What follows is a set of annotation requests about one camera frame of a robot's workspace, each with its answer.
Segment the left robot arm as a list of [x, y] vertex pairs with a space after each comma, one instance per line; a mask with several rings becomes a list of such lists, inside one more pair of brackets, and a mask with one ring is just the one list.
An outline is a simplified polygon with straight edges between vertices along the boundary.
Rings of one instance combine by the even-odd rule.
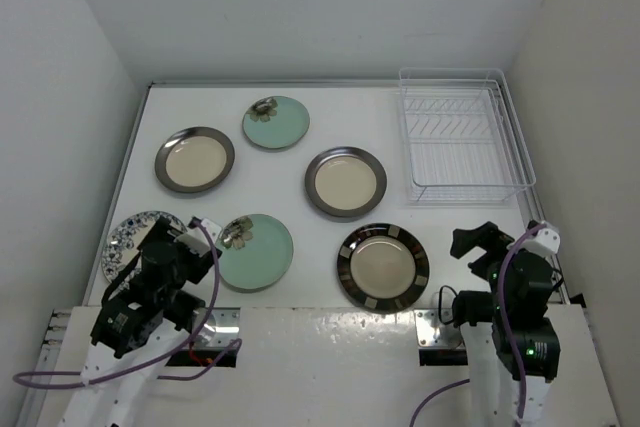
[[159, 218], [105, 290], [62, 426], [130, 426], [150, 384], [203, 327], [204, 300], [184, 291], [214, 267], [222, 229], [194, 217], [186, 232]]

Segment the small teal flower plate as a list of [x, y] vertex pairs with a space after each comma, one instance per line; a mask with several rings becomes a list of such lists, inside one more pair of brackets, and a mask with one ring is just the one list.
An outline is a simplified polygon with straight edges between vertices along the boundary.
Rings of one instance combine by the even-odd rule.
[[295, 145], [307, 133], [310, 115], [303, 103], [286, 96], [257, 100], [245, 112], [242, 130], [258, 147], [282, 150]]

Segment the large teal flower plate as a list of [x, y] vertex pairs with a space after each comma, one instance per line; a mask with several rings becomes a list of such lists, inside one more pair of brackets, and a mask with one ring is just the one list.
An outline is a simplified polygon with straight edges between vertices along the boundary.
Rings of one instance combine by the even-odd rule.
[[278, 282], [288, 271], [294, 255], [289, 230], [266, 214], [234, 219], [223, 228], [216, 247], [222, 252], [222, 279], [239, 291], [259, 291]]

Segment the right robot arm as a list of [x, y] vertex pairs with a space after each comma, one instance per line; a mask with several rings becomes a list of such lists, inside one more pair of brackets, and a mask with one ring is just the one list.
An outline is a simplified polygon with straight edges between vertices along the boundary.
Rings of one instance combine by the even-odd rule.
[[492, 222], [453, 232], [451, 256], [483, 250], [468, 267], [489, 285], [486, 292], [461, 291], [452, 303], [467, 355], [475, 426], [541, 423], [561, 353], [546, 315], [562, 283], [548, 261], [559, 247], [559, 233], [544, 222], [530, 222], [517, 239]]

